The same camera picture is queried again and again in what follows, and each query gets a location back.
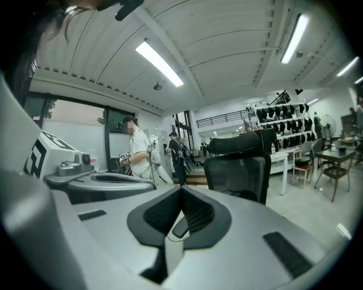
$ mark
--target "fluorescent light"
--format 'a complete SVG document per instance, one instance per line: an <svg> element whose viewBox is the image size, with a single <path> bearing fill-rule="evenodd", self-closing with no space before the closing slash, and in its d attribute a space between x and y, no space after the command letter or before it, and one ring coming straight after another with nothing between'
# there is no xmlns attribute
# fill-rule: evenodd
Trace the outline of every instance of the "fluorescent light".
<svg viewBox="0 0 363 290"><path fill-rule="evenodd" d="M309 106L310 104L315 103L317 100L319 99L312 100L311 102L307 103L307 105Z"/></svg>
<svg viewBox="0 0 363 290"><path fill-rule="evenodd" d="M300 15L300 17L297 20L297 25L293 34L293 37L290 40L289 46L287 50L285 51L285 54L281 60L282 63L288 63L293 56L296 47L298 46L302 35L304 34L304 31L307 27L307 24L309 22L309 17L306 15Z"/></svg>
<svg viewBox="0 0 363 290"><path fill-rule="evenodd" d="M343 68L336 76L342 76L343 74L345 74L353 65L356 64L356 62L358 61L359 57L356 57L355 59L353 59L345 68Z"/></svg>
<svg viewBox="0 0 363 290"><path fill-rule="evenodd" d="M149 44L143 42L136 51L161 71L176 87L184 84L175 71Z"/></svg>
<svg viewBox="0 0 363 290"><path fill-rule="evenodd" d="M74 9L76 9L77 6L69 6L67 9L66 9L66 14L72 12Z"/></svg>
<svg viewBox="0 0 363 290"><path fill-rule="evenodd" d="M355 82L355 84L360 83L362 80L363 80L363 76L360 79L357 79L356 82Z"/></svg>

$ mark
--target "black chair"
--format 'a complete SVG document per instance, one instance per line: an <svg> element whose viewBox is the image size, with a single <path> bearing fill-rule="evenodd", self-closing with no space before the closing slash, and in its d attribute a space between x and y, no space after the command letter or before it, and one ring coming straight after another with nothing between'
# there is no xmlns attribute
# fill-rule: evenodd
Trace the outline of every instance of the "black chair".
<svg viewBox="0 0 363 290"><path fill-rule="evenodd" d="M260 142L254 132L212 139L211 153L222 156L208 158L204 163L208 188L266 204L271 157L261 149ZM182 238L187 231L187 221L182 218L172 233Z"/></svg>

